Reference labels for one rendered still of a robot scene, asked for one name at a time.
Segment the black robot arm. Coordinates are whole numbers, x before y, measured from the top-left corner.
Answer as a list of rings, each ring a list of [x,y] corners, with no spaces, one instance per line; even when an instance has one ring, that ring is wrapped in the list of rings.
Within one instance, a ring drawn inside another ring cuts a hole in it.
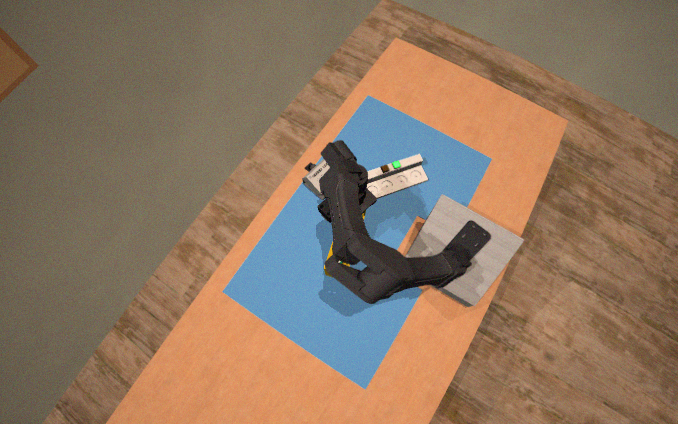
[[[465,274],[472,265],[470,260],[491,238],[489,232],[470,220],[442,254],[404,257],[398,250],[370,238],[360,208],[364,193],[359,195],[367,187],[368,172],[357,163],[344,141],[329,142],[320,154],[330,168],[319,180],[320,192],[326,199],[318,205],[318,211],[332,223],[333,230],[333,255],[325,261],[325,269],[366,303],[374,304],[416,286],[445,287]],[[366,267],[360,271],[339,261],[350,265],[362,261]]]

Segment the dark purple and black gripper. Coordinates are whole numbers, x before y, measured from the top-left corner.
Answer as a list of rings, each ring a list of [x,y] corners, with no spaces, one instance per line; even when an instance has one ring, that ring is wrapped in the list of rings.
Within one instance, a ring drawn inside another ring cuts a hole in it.
[[[371,205],[373,205],[377,201],[377,198],[367,189],[367,187],[366,187],[365,191],[360,193],[359,195],[361,195],[363,193],[364,193],[364,201],[360,205],[362,214],[365,212],[366,209],[368,209]]]

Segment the blue flat mat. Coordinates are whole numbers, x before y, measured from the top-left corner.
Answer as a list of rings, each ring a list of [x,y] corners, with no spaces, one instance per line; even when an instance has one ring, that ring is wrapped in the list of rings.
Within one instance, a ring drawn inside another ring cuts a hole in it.
[[[428,181],[366,209],[371,239],[398,249],[441,194],[468,207],[492,158],[367,96],[337,137],[367,171],[420,154]],[[324,266],[332,223],[301,183],[222,291],[304,350],[366,390],[422,289],[369,304]]]

